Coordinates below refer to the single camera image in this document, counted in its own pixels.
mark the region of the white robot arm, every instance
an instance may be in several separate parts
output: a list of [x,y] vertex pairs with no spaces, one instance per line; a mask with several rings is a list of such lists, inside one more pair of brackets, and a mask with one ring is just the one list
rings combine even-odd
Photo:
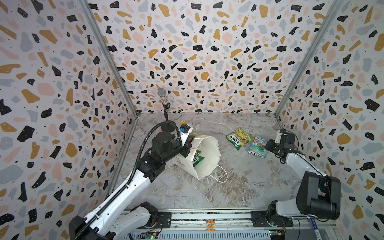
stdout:
[[[169,132],[159,132],[152,139],[151,153],[141,157],[145,143],[160,126],[172,126],[177,137]],[[153,127],[141,145],[134,168],[123,183],[99,206],[84,218],[74,217],[69,224],[71,240],[112,240],[120,239],[134,229],[145,226],[156,227],[157,209],[148,202],[142,203],[131,213],[118,219],[129,203],[155,178],[163,172],[166,162],[178,154],[187,157],[194,136],[189,136],[193,127],[186,123],[180,129],[172,121],[164,121]]]
[[266,149],[290,166],[301,179],[296,198],[273,201],[268,206],[267,219],[283,222],[292,217],[315,216],[337,219],[340,215],[341,184],[312,165],[295,146],[295,134],[280,129],[275,140],[270,139]]

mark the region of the white string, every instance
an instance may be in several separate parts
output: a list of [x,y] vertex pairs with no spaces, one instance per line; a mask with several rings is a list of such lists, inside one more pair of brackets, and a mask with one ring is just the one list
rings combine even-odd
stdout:
[[[227,180],[228,180],[228,174],[227,174],[227,171],[224,169],[224,168],[222,168],[220,165],[217,165],[219,168],[221,168],[221,169],[223,169],[224,170],[224,172],[225,172],[225,174],[227,175],[227,178],[226,178],[226,180],[224,181],[224,182],[226,182]],[[209,174],[209,176],[211,176],[211,177],[213,177],[216,181],[218,181],[218,182],[221,182],[221,183],[224,183],[224,182],[222,182],[222,181],[219,181],[217,178],[215,178],[214,176],[212,176],[212,175],[210,175]]]

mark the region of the terrazzo wall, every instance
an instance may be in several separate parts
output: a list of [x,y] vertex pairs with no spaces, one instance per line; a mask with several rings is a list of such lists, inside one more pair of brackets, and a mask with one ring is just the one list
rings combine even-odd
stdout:
[[75,1],[0,1],[0,238],[68,239],[131,123]]
[[333,1],[89,0],[138,112],[274,112]]
[[384,1],[345,1],[278,119],[341,181],[345,239],[384,239]]

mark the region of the microphone stand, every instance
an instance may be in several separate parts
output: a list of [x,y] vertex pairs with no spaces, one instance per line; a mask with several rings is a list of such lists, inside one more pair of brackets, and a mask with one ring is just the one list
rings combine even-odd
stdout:
[[[163,104],[163,107],[164,107],[164,117],[166,118],[166,121],[168,121],[167,109],[169,109],[170,103],[168,102],[167,105]],[[173,131],[175,131],[175,128],[172,125],[170,125],[169,123],[167,123],[167,124],[161,125],[161,131],[163,131],[163,132],[173,132]]]

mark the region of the microphone head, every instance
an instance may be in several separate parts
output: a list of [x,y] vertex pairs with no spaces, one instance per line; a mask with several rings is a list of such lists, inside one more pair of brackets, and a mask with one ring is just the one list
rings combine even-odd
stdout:
[[163,98],[166,96],[167,91],[164,88],[159,88],[159,90],[157,91],[157,94],[159,95],[159,97]]

